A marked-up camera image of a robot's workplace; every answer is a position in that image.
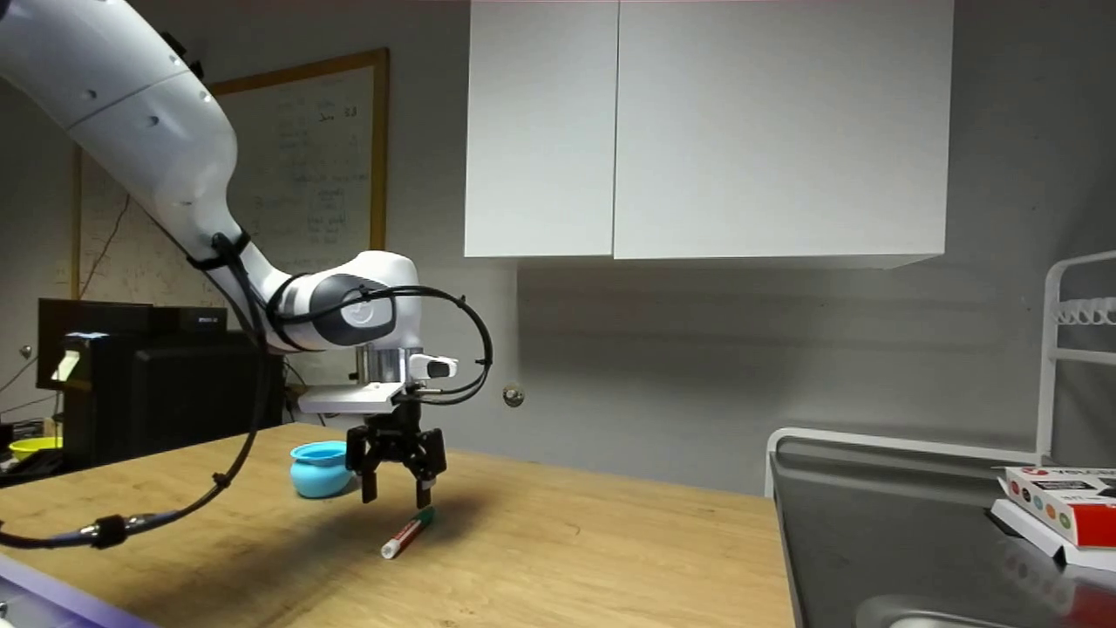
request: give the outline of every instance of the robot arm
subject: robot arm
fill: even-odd
[[[280,274],[227,209],[234,128],[183,55],[127,0],[0,0],[0,77],[78,139],[230,302],[270,348],[418,352],[401,256]]]

